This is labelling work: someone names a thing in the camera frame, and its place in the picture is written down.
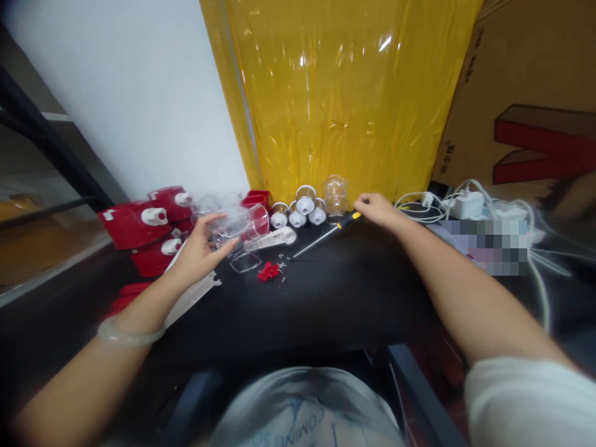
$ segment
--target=person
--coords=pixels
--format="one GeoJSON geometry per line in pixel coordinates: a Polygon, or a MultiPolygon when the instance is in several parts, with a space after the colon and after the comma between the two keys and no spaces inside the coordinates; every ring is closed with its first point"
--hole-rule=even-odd
{"type": "MultiPolygon", "coordinates": [[[[417,268],[446,329],[472,366],[465,385],[470,436],[481,446],[592,445],[596,384],[494,278],[380,194],[354,207],[390,231],[417,268]]],[[[178,297],[238,240],[209,248],[202,217],[176,264],[112,322],[118,333],[159,331],[178,297]]],[[[100,437],[150,344],[96,336],[14,418],[26,446],[82,446],[100,437]]],[[[367,385],[332,368],[291,368],[252,383],[230,404],[211,445],[403,445],[391,410],[367,385]]]]}

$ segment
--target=bracelet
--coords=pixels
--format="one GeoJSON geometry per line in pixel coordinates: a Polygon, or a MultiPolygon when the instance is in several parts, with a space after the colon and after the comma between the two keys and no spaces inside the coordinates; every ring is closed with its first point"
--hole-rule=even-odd
{"type": "Polygon", "coordinates": [[[109,341],[111,343],[115,343],[117,345],[123,346],[143,346],[143,345],[150,345],[154,341],[157,341],[161,338],[161,336],[166,331],[166,327],[164,326],[157,332],[147,335],[131,335],[126,334],[124,332],[120,332],[119,330],[115,329],[112,326],[112,321],[116,318],[117,315],[113,315],[105,319],[97,328],[97,334],[100,338],[103,338],[105,341],[109,341]]]}

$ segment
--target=yellow plastic sheet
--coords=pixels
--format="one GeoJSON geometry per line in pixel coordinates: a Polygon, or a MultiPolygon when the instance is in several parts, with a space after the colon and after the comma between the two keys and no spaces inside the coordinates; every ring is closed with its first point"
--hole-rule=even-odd
{"type": "Polygon", "coordinates": [[[427,188],[482,0],[201,0],[250,186],[427,188]]]}

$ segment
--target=white wall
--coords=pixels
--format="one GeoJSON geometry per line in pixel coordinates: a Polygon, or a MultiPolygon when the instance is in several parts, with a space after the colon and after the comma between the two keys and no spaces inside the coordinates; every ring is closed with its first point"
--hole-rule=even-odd
{"type": "Polygon", "coordinates": [[[198,0],[19,0],[3,21],[129,198],[248,190],[198,0]]]}

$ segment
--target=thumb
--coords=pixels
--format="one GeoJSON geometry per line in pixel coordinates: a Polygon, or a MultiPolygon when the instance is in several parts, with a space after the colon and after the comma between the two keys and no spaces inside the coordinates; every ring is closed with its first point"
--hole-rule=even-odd
{"type": "Polygon", "coordinates": [[[222,247],[215,250],[211,255],[220,263],[227,255],[229,255],[236,244],[240,242],[240,238],[234,238],[228,242],[226,242],[222,247]]]}

